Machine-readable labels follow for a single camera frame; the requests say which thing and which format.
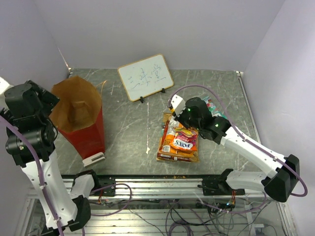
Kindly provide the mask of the Fox's fruits candy bag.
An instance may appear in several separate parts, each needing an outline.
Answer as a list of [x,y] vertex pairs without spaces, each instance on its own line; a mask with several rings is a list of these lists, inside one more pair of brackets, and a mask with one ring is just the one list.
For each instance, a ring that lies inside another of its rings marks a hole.
[[197,151],[198,132],[193,129],[173,128],[175,134],[171,146],[178,150]]

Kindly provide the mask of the teal snack bag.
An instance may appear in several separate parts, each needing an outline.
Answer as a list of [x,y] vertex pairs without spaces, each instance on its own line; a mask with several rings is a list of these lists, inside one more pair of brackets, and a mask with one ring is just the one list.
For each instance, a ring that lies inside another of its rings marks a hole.
[[227,117],[218,110],[218,108],[216,107],[216,105],[213,103],[212,99],[209,96],[202,98],[202,100],[205,101],[208,110],[211,112],[212,117],[223,117],[227,119]]

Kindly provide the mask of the red paper bag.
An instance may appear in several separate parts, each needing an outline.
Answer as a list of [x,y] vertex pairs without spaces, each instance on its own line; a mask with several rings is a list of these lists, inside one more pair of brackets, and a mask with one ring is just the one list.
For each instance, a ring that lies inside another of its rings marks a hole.
[[74,146],[84,162],[105,152],[102,99],[96,87],[79,76],[53,85],[51,93],[60,100],[50,119]]

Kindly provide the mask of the orange Kettle chips bag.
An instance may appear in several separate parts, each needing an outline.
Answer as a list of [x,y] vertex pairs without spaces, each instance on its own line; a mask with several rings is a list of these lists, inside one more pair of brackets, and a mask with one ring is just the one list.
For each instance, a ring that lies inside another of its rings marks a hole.
[[175,125],[175,126],[168,126],[168,129],[165,133],[165,136],[162,137],[161,145],[159,148],[159,153],[171,155],[171,156],[177,156],[177,157],[187,157],[187,158],[195,158],[198,156],[198,149],[197,151],[184,151],[184,150],[178,150],[171,146],[171,141],[174,138],[174,127],[180,127],[184,128],[181,124]]

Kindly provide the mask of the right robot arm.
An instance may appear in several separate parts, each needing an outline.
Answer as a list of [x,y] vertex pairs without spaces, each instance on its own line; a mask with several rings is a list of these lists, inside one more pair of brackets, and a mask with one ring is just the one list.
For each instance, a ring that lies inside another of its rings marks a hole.
[[284,156],[267,149],[232,126],[226,118],[213,116],[206,102],[199,97],[185,101],[174,95],[170,110],[175,120],[184,127],[197,130],[203,139],[234,150],[260,169],[259,172],[225,170],[217,182],[220,193],[226,195],[233,189],[250,189],[264,192],[282,203],[292,195],[300,173],[298,157],[293,154]]

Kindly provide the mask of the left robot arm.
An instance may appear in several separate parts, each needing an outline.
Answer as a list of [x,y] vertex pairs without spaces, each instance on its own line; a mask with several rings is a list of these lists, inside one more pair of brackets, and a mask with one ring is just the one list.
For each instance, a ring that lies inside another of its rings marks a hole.
[[100,191],[93,170],[77,174],[67,191],[58,168],[56,127],[49,115],[59,102],[33,81],[9,86],[0,120],[7,127],[6,151],[31,181],[45,213],[43,236],[62,236],[65,228],[81,230],[91,218],[89,196]]

